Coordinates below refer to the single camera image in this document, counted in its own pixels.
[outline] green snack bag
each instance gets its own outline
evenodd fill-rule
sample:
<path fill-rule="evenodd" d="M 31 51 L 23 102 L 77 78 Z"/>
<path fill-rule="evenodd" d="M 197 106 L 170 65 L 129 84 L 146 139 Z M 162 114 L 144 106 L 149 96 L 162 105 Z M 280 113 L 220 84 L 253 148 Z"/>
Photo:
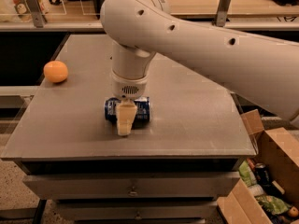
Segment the green snack bag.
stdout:
<path fill-rule="evenodd" d="M 272 215 L 283 214 L 285 212 L 288 212 L 292 207 L 281 199 L 273 196 L 264 195 L 255 197 L 255 199 L 265 211 L 271 213 Z"/>
<path fill-rule="evenodd" d="M 251 171 L 247 161 L 243 161 L 239 167 L 239 173 L 242 180 L 245 182 L 247 187 L 257 184 L 254 173 Z"/>

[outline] blue can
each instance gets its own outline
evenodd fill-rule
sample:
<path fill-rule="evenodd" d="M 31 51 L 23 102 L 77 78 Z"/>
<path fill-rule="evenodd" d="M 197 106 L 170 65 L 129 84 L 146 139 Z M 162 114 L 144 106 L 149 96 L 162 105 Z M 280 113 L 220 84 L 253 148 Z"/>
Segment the blue can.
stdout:
<path fill-rule="evenodd" d="M 115 123 L 116 118 L 116 104 L 120 103 L 121 100 L 117 98 L 110 98 L 105 101 L 105 119 L 109 120 L 112 123 Z M 137 106 L 137 112 L 135 115 L 134 121 L 150 121 L 150 98 L 149 97 L 140 97 L 134 100 L 134 103 Z"/>

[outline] desk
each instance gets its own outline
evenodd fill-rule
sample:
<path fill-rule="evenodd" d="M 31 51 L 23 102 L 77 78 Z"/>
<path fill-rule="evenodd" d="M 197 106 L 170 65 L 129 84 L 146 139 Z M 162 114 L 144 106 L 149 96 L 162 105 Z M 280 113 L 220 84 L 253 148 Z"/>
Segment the desk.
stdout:
<path fill-rule="evenodd" d="M 167 0 L 171 14 L 180 18 L 214 18 L 220 0 Z M 282 7 L 272 0 L 232 0 L 228 17 L 288 17 L 299 15 L 299 6 Z"/>
<path fill-rule="evenodd" d="M 230 93 L 157 55 L 146 90 L 151 122 L 119 137 L 103 108 L 111 53 L 107 35 L 71 35 L 58 57 L 68 80 L 42 82 L 1 158 L 65 218 L 208 216 L 256 154 Z"/>

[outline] metal post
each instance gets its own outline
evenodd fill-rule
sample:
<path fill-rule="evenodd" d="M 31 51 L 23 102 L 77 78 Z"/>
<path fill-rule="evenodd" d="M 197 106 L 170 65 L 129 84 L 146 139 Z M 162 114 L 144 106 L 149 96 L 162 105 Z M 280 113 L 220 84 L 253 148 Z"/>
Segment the metal post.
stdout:
<path fill-rule="evenodd" d="M 41 12 L 38 0 L 26 0 L 26 2 L 30 9 L 35 27 L 38 28 L 44 27 L 46 20 Z"/>
<path fill-rule="evenodd" d="M 224 26 L 226 23 L 227 12 L 230 7 L 231 0 L 220 0 L 217 14 L 215 17 L 216 26 Z"/>

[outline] cardboard box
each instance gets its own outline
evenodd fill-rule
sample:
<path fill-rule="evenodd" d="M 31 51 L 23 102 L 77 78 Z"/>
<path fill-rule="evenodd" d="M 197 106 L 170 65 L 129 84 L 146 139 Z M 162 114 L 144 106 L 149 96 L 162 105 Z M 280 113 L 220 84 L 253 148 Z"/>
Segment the cardboard box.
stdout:
<path fill-rule="evenodd" d="M 259 152 L 254 159 L 265 163 L 272 179 L 285 189 L 283 200 L 299 208 L 298 140 L 284 128 L 266 131 L 257 110 L 241 117 L 252 141 L 256 138 Z M 218 199 L 218 206 L 229 224 L 272 223 L 242 180 L 227 197 Z"/>

